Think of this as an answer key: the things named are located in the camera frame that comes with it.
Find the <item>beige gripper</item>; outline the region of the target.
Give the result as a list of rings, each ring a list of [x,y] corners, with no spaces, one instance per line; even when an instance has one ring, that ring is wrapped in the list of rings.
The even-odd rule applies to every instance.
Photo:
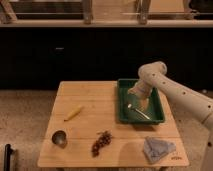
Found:
[[[132,88],[128,89],[128,93],[136,95],[139,100],[140,109],[146,111],[149,106],[149,97],[153,87],[144,81],[137,81]]]

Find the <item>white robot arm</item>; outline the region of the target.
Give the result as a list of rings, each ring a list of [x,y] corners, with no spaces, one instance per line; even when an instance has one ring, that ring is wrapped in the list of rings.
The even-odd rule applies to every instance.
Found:
[[[193,114],[209,130],[200,171],[213,171],[213,99],[169,79],[166,73],[167,66],[162,61],[144,64],[138,69],[138,81],[128,92],[145,100],[157,88]]]

